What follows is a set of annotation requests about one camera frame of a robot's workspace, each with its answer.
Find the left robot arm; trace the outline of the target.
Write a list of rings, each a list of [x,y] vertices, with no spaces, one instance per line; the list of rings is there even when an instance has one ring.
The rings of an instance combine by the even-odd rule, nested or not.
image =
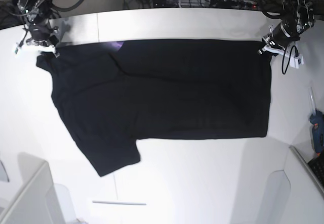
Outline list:
[[[298,51],[297,41],[300,35],[315,24],[313,3],[310,0],[282,0],[283,13],[269,14],[263,7],[263,0],[258,0],[261,12],[268,18],[281,19],[276,27],[269,27],[269,33],[262,37],[265,46],[258,54],[265,52],[288,58],[288,65],[298,69],[304,64],[303,55]]]

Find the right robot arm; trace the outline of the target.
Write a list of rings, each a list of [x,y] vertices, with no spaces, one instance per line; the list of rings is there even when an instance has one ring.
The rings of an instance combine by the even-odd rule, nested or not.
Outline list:
[[[52,53],[60,56],[57,45],[60,39],[58,26],[50,25],[50,17],[55,12],[69,12],[79,7],[84,0],[78,0],[68,8],[53,4],[53,0],[18,0],[16,5],[3,4],[1,10],[22,22],[24,35],[16,44],[14,53],[17,55],[24,46],[41,53]]]

